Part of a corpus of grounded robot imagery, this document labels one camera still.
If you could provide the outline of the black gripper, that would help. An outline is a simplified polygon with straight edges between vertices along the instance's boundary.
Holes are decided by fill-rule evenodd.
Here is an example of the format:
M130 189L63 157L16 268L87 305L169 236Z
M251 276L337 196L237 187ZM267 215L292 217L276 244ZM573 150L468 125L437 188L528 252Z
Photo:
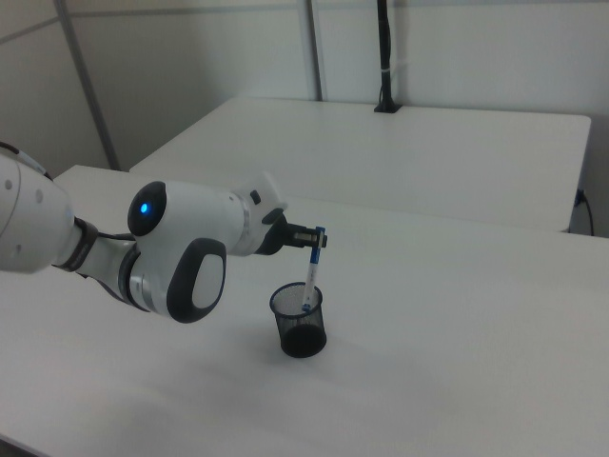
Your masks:
M280 216L266 233L259 247L260 255L273 255L283 247L325 248L327 245L326 228L308 228L298 231L298 227L287 222L284 215Z

